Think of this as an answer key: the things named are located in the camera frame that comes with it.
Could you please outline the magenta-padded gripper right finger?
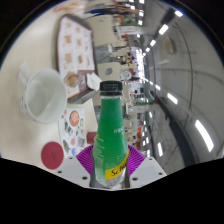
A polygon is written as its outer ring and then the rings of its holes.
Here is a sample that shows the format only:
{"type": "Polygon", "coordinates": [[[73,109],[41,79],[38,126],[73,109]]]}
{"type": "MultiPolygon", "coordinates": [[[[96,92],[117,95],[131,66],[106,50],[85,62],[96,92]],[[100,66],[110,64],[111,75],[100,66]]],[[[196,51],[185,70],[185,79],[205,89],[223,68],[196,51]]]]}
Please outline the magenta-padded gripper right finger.
{"type": "Polygon", "coordinates": [[[129,147],[127,175],[131,188],[140,188],[166,176],[154,157],[146,157],[134,147],[129,147]]]}

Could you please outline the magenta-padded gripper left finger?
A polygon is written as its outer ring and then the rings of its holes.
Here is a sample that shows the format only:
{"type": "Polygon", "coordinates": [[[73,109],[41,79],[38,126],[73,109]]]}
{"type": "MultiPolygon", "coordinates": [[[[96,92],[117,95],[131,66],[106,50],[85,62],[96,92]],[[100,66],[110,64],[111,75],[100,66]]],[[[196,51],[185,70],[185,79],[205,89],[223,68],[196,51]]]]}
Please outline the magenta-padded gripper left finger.
{"type": "Polygon", "coordinates": [[[55,170],[55,174],[81,187],[94,187],[96,185],[96,179],[92,149],[93,146],[90,145],[83,149],[77,156],[67,157],[55,170]]]}

